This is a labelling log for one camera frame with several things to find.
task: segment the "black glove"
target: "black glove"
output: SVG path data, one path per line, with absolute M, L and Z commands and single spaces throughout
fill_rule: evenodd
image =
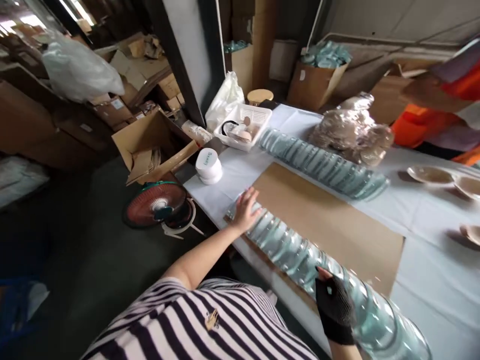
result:
M 342 280 L 336 276 L 326 280 L 317 278 L 315 285 L 316 306 L 326 337 L 340 345 L 354 345 L 354 305 Z

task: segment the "white tablecloth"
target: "white tablecloth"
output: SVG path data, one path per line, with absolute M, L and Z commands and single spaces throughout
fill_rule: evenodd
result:
M 284 133 L 304 137 L 318 122 L 317 114 L 280 105 L 274 110 L 269 125 Z M 185 187 L 210 219 L 223 228 L 228 206 L 275 159 L 257 148 L 250 153 L 229 148 L 220 155 L 220 161 L 223 167 L 220 182 L 205 186 L 194 177 Z M 433 359 L 478 360 L 480 252 L 453 241 L 449 232 L 458 231 L 461 224 L 480 225 L 480 202 L 463 199 L 455 191 L 401 180 L 398 171 L 412 165 L 440 166 L 454 173 L 480 178 L 480 171 L 476 169 L 415 151 L 392 148 L 377 168 L 391 179 L 390 187 L 372 201 L 351 204 L 406 237 L 391 299 L 419 327 L 430 345 Z M 304 174 L 290 170 L 325 189 Z M 320 319 L 241 238 L 234 246 L 329 353 Z

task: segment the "person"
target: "person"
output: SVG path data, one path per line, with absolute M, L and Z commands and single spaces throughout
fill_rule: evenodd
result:
M 239 197 L 230 225 L 180 257 L 117 316 L 89 347 L 88 359 L 317 359 L 293 335 L 258 287 L 204 277 L 227 247 L 253 226 L 259 192 Z M 360 360 L 353 307 L 342 282 L 318 270 L 316 297 L 334 360 Z
M 392 124 L 397 145 L 467 166 L 480 161 L 480 41 L 407 85 Z

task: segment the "stack of glass bowls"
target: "stack of glass bowls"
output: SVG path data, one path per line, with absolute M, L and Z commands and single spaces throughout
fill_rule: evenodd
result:
M 252 211 L 262 206 L 256 202 Z M 226 215 L 232 220 L 236 202 Z M 315 300 L 316 267 L 343 280 L 355 307 L 353 336 L 372 359 L 431 360 L 427 341 L 398 307 L 264 208 L 245 233 L 282 272 Z
M 354 164 L 277 129 L 267 128 L 258 144 L 270 155 L 353 200 L 371 200 L 390 184 L 382 173 Z

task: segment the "black and white striped shirt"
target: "black and white striped shirt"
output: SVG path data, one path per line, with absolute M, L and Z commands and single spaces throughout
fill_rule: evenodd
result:
M 157 281 L 95 340 L 88 359 L 317 359 L 259 288 L 224 279 Z

